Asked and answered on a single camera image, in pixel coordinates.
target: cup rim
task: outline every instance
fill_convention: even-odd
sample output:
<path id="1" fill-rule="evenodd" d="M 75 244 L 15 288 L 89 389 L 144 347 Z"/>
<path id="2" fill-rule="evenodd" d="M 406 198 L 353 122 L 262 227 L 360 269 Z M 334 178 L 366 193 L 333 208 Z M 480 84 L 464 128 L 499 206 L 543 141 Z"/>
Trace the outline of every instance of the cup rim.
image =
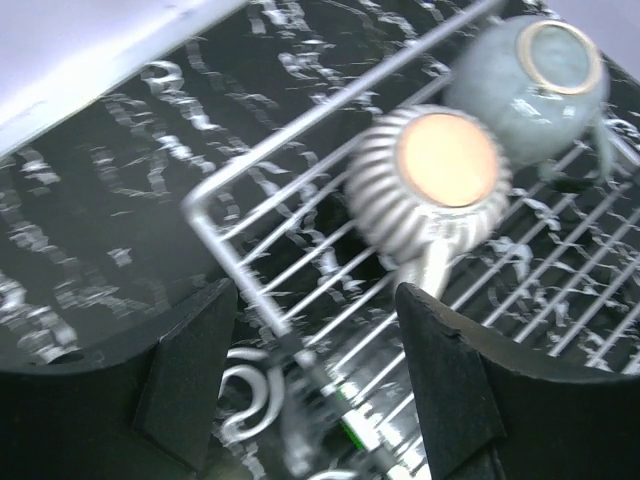
<path id="1" fill-rule="evenodd" d="M 547 27 L 556 27 L 569 32 L 585 49 L 589 59 L 589 73 L 584 81 L 575 87 L 563 87 L 549 81 L 540 73 L 531 55 L 531 45 L 536 35 Z M 518 35 L 516 53 L 525 73 L 543 90 L 559 95 L 582 95 L 596 88 L 604 75 L 602 57 L 595 43 L 579 28 L 559 20 L 540 20 L 527 25 Z"/>

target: dish rack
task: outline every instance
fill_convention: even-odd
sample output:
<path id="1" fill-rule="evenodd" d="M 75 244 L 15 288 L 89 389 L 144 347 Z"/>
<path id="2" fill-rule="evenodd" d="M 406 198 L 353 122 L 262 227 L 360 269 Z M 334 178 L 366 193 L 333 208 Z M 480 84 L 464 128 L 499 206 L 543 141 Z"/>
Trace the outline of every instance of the dish rack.
<path id="1" fill-rule="evenodd" d="M 385 259 L 378 259 L 373 248 L 362 246 L 359 251 L 352 252 L 354 254 L 345 261 L 344 265 L 334 268 L 318 280 L 313 291 L 304 292 L 306 294 L 297 303 L 283 306 L 282 302 L 279 302 L 278 289 L 282 289 L 284 284 L 291 282 L 306 266 L 316 262 L 324 252 L 334 250 L 339 242 L 344 242 L 350 235 L 354 235 L 354 225 L 345 216 L 344 221 L 338 222 L 339 225 L 334 231 L 321 240 L 309 241 L 308 245 L 303 246 L 305 253 L 290 262 L 284 271 L 273 275 L 271 279 L 265 280 L 255 268 L 255 264 L 259 263 L 275 244 L 283 239 L 286 240 L 287 235 L 298 228 L 308 215 L 313 214 L 320 204 L 339 197 L 339 190 L 345 179 L 344 164 L 349 153 L 357 146 L 360 137 L 356 136 L 347 141 L 289 184 L 275 191 L 270 198 L 232 225 L 221 226 L 214 221 L 210 207 L 216 199 L 219 200 L 224 196 L 233 184 L 246 177 L 260 162 L 278 154 L 317 124 L 327 120 L 455 32 L 471 24 L 500 21 L 497 15 L 502 12 L 504 3 L 503 0 L 478 0 L 472 3 L 412 45 L 370 69 L 346 88 L 329 97 L 326 102 L 308 110 L 286 127 L 260 142 L 247 154 L 234 159 L 224 169 L 199 184 L 183 202 L 183 211 L 189 224 L 236 282 L 242 296 L 251 308 L 256 310 L 264 325 L 275 335 L 282 350 L 293 357 L 328 405 L 341 416 L 343 424 L 356 441 L 371 455 L 377 470 L 390 479 L 430 478 L 427 457 L 415 415 L 413 394 L 410 391 L 408 374 L 405 372 L 404 352 L 397 332 L 394 333 L 396 314 L 392 311 L 392 307 L 387 308 L 386 312 L 384 308 L 376 307 L 374 310 L 378 312 L 377 316 L 370 318 L 366 326 L 356 329 L 356 335 L 348 332 L 356 331 L 350 324 L 358 316 L 358 312 L 371 302 L 375 302 L 381 295 L 387 295 L 387 304 L 392 305 L 390 294 L 392 281 L 388 270 L 391 270 L 393 265 L 387 263 Z M 448 81 L 449 74 L 445 72 L 402 104 L 425 103 L 437 95 Z M 640 159 L 624 140 L 614 134 L 612 134 L 612 140 L 629 162 L 640 165 Z M 585 144 L 577 143 L 575 148 L 558 162 L 558 168 L 571 167 L 577 158 L 589 155 L 588 150 Z M 327 178 L 328 181 L 320 182 L 321 179 Z M 582 205 L 580 198 L 576 195 L 554 194 L 552 197 L 555 203 L 548 208 L 541 207 L 538 200 L 541 192 L 545 190 L 541 183 L 536 183 L 528 189 L 514 188 L 511 196 L 512 203 L 503 225 L 513 224 L 514 219 L 519 218 L 525 210 L 529 213 L 533 211 L 534 223 L 513 242 L 505 242 L 505 237 L 500 237 L 498 232 L 492 240 L 492 248 L 497 256 L 493 260 L 485 260 L 484 263 L 480 261 L 483 263 L 482 271 L 464 289 L 456 293 L 455 288 L 450 288 L 445 294 L 445 303 L 454 310 L 462 309 L 472 303 L 478 292 L 488 289 L 505 267 L 512 266 L 516 273 L 519 273 L 516 279 L 517 286 L 504 298 L 493 299 L 494 304 L 481 323 L 486 327 L 499 328 L 514 341 L 533 348 L 542 348 L 540 346 L 542 337 L 549 339 L 553 336 L 553 346 L 548 349 L 548 353 L 556 357 L 563 356 L 568 351 L 568 347 L 582 335 L 585 327 L 595 318 L 598 311 L 637 275 L 637 269 L 640 266 L 640 257 L 637 253 L 630 251 L 620 253 L 623 256 L 627 255 L 626 264 L 621 265 L 619 269 L 611 269 L 610 276 L 602 283 L 605 285 L 604 290 L 594 295 L 593 302 L 586 307 L 577 320 L 569 325 L 560 325 L 562 322 L 558 320 L 556 323 L 559 330 L 562 330 L 561 335 L 548 331 L 549 316 L 557 316 L 562 308 L 565 310 L 569 308 L 567 302 L 571 292 L 575 291 L 584 278 L 589 277 L 590 272 L 604 261 L 612 249 L 617 248 L 627 235 L 637 234 L 640 239 L 640 233 L 636 227 L 636 223 L 640 220 L 640 209 L 629 205 L 629 199 L 626 196 L 633 186 L 632 181 L 612 180 L 606 186 L 597 187 L 593 195 L 599 196 L 599 201 L 594 205 Z M 314 194 L 307 196 L 297 210 L 287 214 L 284 221 L 270 234 L 246 252 L 237 246 L 238 239 L 247 229 L 262 221 L 265 216 L 281 212 L 280 207 L 303 190 L 313 191 Z M 339 205 L 337 200 L 331 208 L 336 208 L 336 205 Z M 616 208 L 622 209 L 625 213 L 612 214 Z M 557 231 L 553 226 L 554 219 L 563 212 L 574 214 L 575 218 L 571 220 L 572 231 L 568 232 L 564 238 L 559 238 L 560 233 L 555 234 L 558 242 L 546 259 L 522 275 L 521 271 L 518 272 L 517 265 L 514 266 L 514 259 L 527 255 L 526 248 L 523 250 L 523 246 L 526 246 L 541 231 L 550 229 L 553 238 L 553 232 Z M 558 277 L 557 281 L 562 283 L 562 287 L 553 292 L 550 300 L 532 299 L 531 287 L 546 275 L 550 267 L 554 266 L 556 270 L 558 268 L 562 270 L 561 256 L 569 250 L 579 250 L 580 247 L 577 245 L 580 238 L 588 234 L 592 226 L 605 217 L 610 217 L 617 222 L 614 227 L 611 227 L 613 233 L 598 237 L 604 240 L 596 241 L 599 243 L 593 252 L 584 253 L 584 262 L 579 267 L 572 269 L 565 265 L 567 276 Z M 455 263 L 460 264 L 458 272 L 460 269 L 467 272 L 466 267 L 463 268 L 462 265 L 469 258 L 477 263 L 479 257 L 474 257 L 472 254 L 457 259 Z M 387 273 L 367 283 L 359 279 L 357 272 L 366 262 L 371 261 L 386 265 Z M 455 278 L 452 277 L 451 284 L 455 283 Z M 360 289 L 340 312 L 331 315 L 322 328 L 301 334 L 297 324 L 301 315 L 322 298 L 331 295 L 337 285 L 342 285 L 349 290 L 347 284 L 351 286 L 366 284 L 367 288 Z M 511 312 L 510 307 L 518 307 L 523 302 L 526 303 L 525 300 L 537 302 L 536 305 L 542 306 L 533 314 L 525 315 L 526 323 L 522 323 L 516 318 L 518 315 Z M 599 342 L 599 347 L 595 351 L 588 352 L 586 360 L 584 358 L 570 360 L 581 361 L 591 367 L 606 368 L 604 360 L 617 348 L 618 341 L 624 343 L 629 340 L 629 328 L 639 314 L 640 306 L 625 312 L 622 322 L 612 329 L 608 337 Z M 340 337 L 340 332 L 343 337 L 346 335 L 346 340 L 336 340 Z M 382 351 L 383 345 L 391 344 L 392 348 Z M 640 353 L 627 360 L 619 370 L 624 373 L 634 373 L 640 366 Z M 398 375 L 403 377 L 405 388 L 404 390 L 396 389 L 397 391 L 390 393 L 387 387 L 398 385 L 398 382 L 393 380 Z"/>

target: cup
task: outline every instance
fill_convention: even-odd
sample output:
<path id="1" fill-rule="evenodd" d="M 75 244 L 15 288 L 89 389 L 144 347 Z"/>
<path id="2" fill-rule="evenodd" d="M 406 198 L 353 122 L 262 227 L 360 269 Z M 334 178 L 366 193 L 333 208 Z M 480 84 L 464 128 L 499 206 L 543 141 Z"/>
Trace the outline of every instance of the cup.
<path id="1" fill-rule="evenodd" d="M 476 118 L 439 105 L 377 118 L 354 152 L 347 206 L 365 242 L 439 297 L 450 261 L 487 240 L 509 205 L 511 170 Z"/>

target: gold rim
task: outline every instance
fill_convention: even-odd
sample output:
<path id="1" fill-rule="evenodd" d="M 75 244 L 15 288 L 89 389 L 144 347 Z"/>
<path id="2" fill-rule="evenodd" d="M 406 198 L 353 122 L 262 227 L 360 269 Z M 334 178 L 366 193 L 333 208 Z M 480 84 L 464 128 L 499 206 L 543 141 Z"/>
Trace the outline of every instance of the gold rim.
<path id="1" fill-rule="evenodd" d="M 587 51 L 587 56 L 589 57 L 590 68 L 589 75 L 581 85 L 578 85 L 577 87 L 562 87 L 560 85 L 556 85 L 544 78 L 536 68 L 531 56 L 531 43 L 540 30 L 545 27 L 562 28 L 571 33 L 582 44 L 582 46 L 584 46 Z M 595 43 L 593 43 L 589 37 L 576 27 L 557 20 L 542 20 L 525 28 L 518 39 L 518 57 L 523 68 L 533 81 L 543 89 L 560 95 L 580 95 L 582 93 L 590 92 L 595 88 L 602 77 L 602 60 L 600 58 L 598 47 L 596 47 Z"/>

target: wire rack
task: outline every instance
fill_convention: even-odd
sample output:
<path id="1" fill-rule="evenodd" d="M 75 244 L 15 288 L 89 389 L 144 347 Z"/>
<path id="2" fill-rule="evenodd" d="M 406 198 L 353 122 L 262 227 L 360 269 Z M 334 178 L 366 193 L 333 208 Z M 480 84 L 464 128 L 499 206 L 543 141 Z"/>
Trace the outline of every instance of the wire rack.
<path id="1" fill-rule="evenodd" d="M 344 164 L 359 137 L 232 224 L 214 221 L 211 208 L 260 162 L 454 32 L 500 13 L 503 3 L 471 4 L 206 179 L 183 204 L 190 225 L 244 298 L 387 478 L 430 474 L 393 312 L 393 265 L 360 242 L 341 201 Z M 433 99 L 448 80 L 445 72 L 403 104 Z M 631 164 L 640 165 L 621 138 L 612 138 Z M 558 168 L 580 169 L 591 155 L 577 142 Z M 640 306 L 632 299 L 640 294 L 640 256 L 630 245 L 640 244 L 633 197 L 640 189 L 628 175 L 580 196 L 527 180 L 516 177 L 507 218 L 494 237 L 455 261 L 444 302 L 549 355 L 635 373 Z M 292 203 L 295 209 L 282 208 Z M 244 232 L 274 212 L 279 224 L 257 243 L 243 244 Z M 276 264 L 287 267 L 277 271 Z"/>

